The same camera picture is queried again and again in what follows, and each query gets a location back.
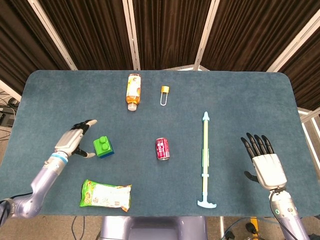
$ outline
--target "table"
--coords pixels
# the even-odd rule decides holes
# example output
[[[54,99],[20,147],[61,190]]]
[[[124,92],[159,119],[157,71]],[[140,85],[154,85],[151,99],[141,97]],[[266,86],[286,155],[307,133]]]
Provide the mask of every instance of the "table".
[[[254,172],[240,140],[266,135],[278,154],[287,190],[301,216],[319,214],[320,189],[289,79],[282,73],[227,71],[135,71],[142,75],[136,112],[125,101],[133,71],[39,70],[27,80],[0,167],[0,198],[28,193],[30,183],[64,132],[97,119],[80,146],[107,135],[114,155],[69,158],[45,198],[45,215],[271,216],[269,192],[249,181]],[[160,106],[162,85],[170,86]],[[202,199],[202,117],[208,111],[208,200]],[[170,159],[158,161],[155,140],[166,137]],[[79,207],[85,179],[129,185],[131,208]]]

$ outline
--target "bottle label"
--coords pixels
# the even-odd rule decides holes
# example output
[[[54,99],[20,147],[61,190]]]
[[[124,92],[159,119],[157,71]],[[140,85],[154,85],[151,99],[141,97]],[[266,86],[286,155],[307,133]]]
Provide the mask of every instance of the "bottle label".
[[[141,77],[137,75],[129,75],[126,96],[139,97],[141,90]]]

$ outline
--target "green snack package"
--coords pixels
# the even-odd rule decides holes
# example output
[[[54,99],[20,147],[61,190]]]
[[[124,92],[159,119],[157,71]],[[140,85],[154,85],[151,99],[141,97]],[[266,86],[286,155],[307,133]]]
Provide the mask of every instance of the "green snack package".
[[[100,206],[108,208],[122,208],[128,212],[130,208],[131,185],[113,186],[90,180],[82,185],[81,201],[79,206]]]

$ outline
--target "red can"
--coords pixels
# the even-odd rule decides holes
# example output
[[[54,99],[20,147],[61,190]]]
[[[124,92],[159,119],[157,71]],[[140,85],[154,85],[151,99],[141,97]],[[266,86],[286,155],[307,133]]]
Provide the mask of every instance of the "red can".
[[[168,139],[165,137],[155,140],[156,156],[159,160],[168,160],[170,158],[170,148]]]

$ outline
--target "building block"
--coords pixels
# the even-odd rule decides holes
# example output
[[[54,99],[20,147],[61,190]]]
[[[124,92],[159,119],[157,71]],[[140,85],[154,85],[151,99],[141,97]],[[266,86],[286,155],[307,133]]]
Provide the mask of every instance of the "building block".
[[[115,153],[107,136],[94,140],[93,145],[96,155],[101,159]]]

